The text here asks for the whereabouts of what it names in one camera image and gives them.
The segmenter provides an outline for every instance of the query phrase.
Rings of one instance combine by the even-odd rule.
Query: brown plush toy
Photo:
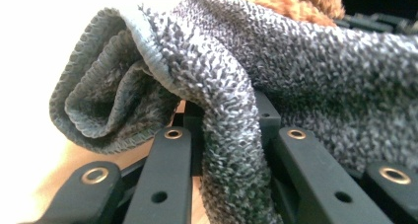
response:
[[[247,0],[297,21],[335,26],[332,19],[344,17],[341,0]]]

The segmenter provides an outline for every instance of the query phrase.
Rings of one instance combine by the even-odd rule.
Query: black plastic slat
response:
[[[296,129],[305,138],[289,136]],[[384,213],[332,158],[310,131],[286,127],[279,131],[280,139],[274,143],[276,159],[283,162],[293,186],[300,196],[297,217],[288,223],[391,223]],[[286,193],[278,195],[286,198]],[[291,208],[281,200],[280,206]]]
[[[345,16],[343,20],[347,22],[353,29],[362,29],[362,30],[373,31],[377,33],[392,33],[393,32],[393,27],[391,25],[373,22],[368,19]]]
[[[186,102],[182,123],[191,134],[191,174],[195,177],[202,176],[202,159],[205,144],[202,130],[204,115],[203,109],[198,105]]]
[[[181,136],[170,136],[170,131]],[[182,127],[156,134],[124,224],[191,222],[190,140]]]
[[[259,91],[255,91],[254,94],[258,108],[261,143],[265,148],[268,141],[277,137],[277,130],[281,125],[281,116],[265,94]]]
[[[385,14],[374,14],[371,16],[375,21],[378,21],[383,24],[392,25],[396,27],[404,22],[408,22],[406,19],[399,18],[392,15],[385,15]]]
[[[395,223],[418,223],[418,175],[400,165],[378,162],[362,177],[368,195]]]
[[[130,201],[136,189],[138,180],[141,177],[142,169],[144,168],[146,161],[147,158],[143,158],[121,171],[122,180],[124,184],[123,198],[117,205],[117,209],[114,212],[112,221],[110,223],[120,224],[125,218],[125,214],[128,210]]]
[[[92,169],[108,171],[91,173],[85,184],[83,176]],[[111,162],[93,162],[76,170],[60,188],[43,216],[36,224],[105,224],[111,217],[123,196],[123,184],[119,168]]]
[[[334,20],[334,23],[340,28],[344,28],[344,29],[350,28],[350,24],[343,20]]]
[[[181,112],[175,113],[172,126],[183,127],[183,117],[184,117],[184,113],[181,113]]]

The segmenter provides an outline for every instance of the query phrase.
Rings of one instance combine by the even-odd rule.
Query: gray knitted sock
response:
[[[166,14],[104,9],[50,100],[75,143],[112,153],[204,108],[203,198],[213,223],[280,223],[253,88],[283,125],[313,130],[343,165],[418,170],[418,38],[298,23],[244,0],[184,0]]]

